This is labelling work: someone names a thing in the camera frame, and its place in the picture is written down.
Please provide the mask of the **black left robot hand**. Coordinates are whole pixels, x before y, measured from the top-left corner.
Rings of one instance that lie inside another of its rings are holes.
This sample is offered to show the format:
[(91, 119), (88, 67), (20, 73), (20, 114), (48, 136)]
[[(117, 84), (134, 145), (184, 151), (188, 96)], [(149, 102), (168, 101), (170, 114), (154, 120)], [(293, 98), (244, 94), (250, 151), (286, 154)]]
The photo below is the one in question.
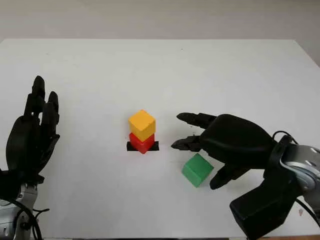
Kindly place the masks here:
[(56, 92), (45, 100), (45, 81), (36, 76), (23, 115), (13, 124), (6, 144), (8, 169), (28, 182), (42, 182), (39, 173), (50, 160), (60, 135), (59, 100)]

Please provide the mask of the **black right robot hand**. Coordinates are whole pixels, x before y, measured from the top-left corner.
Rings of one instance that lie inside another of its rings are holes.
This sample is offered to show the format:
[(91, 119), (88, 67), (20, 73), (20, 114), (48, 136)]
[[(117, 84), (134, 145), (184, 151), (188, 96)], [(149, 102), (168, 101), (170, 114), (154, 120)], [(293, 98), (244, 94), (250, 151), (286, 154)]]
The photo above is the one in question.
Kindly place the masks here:
[(176, 117), (204, 131), (201, 135), (176, 140), (172, 148), (191, 152), (203, 150), (224, 164), (209, 183), (212, 190), (238, 179), (251, 169), (265, 169), (277, 144), (257, 124), (231, 114), (214, 116), (182, 112)]

